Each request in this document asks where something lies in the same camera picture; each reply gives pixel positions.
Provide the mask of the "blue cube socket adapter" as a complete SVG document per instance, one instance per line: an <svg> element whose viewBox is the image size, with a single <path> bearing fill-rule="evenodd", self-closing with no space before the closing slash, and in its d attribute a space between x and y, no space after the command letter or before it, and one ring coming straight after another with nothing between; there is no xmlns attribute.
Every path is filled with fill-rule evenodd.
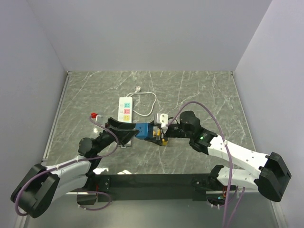
<svg viewBox="0 0 304 228"><path fill-rule="evenodd" d="M135 136L137 139L145 140L153 137L153 125L151 123L136 123L135 129L139 131Z"/></svg>

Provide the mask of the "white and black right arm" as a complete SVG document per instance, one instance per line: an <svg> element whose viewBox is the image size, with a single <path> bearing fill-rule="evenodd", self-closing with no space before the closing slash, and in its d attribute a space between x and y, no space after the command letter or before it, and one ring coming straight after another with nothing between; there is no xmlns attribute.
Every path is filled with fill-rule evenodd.
<svg viewBox="0 0 304 228"><path fill-rule="evenodd" d="M167 114L158 114L156 121L148 124L145 140L163 146L169 138L189 139L197 152L226 161L237 169L216 165L210 172L209 186L215 190L234 185L258 190L265 198L280 202L292 177L282 156L272 152L264 154L223 140L216 133L203 128L193 111L180 114L179 123L169 124Z"/></svg>

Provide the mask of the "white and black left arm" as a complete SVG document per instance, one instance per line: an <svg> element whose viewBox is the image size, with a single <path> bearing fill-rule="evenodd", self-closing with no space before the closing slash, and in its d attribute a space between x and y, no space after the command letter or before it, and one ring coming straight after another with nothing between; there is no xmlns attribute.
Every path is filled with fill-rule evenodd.
<svg viewBox="0 0 304 228"><path fill-rule="evenodd" d="M91 190L95 185L95 179L91 176L93 170L104 158L99 153L112 143L117 146L127 144L139 132L135 124L113 118L109 118L105 125L96 123L92 118L89 120L102 128L102 132L96 138L81 139L75 158L53 166L36 164L18 184L10 200L19 216L37 218L55 199L66 193L81 188Z"/></svg>

